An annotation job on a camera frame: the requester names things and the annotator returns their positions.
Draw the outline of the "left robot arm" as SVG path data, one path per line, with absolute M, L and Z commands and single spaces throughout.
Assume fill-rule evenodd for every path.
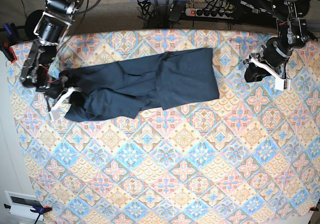
M 304 48 L 309 40 L 304 13 L 296 2 L 301 0 L 258 0 L 268 13 L 276 18 L 278 36 L 270 38 L 261 53 L 252 53 L 244 78 L 247 83 L 260 82 L 265 77 L 279 78 L 288 83 L 287 64 L 295 49 Z

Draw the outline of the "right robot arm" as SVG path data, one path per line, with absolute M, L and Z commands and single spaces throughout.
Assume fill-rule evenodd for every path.
M 51 111 L 49 99 L 56 103 L 62 94 L 65 78 L 54 78 L 49 75 L 50 65 L 56 58 L 57 47 L 67 34 L 73 15 L 79 10 L 84 0 L 46 0 L 45 10 L 36 24 L 29 55 L 22 66 L 19 81 L 25 88 L 35 88 L 42 93 L 47 110 Z

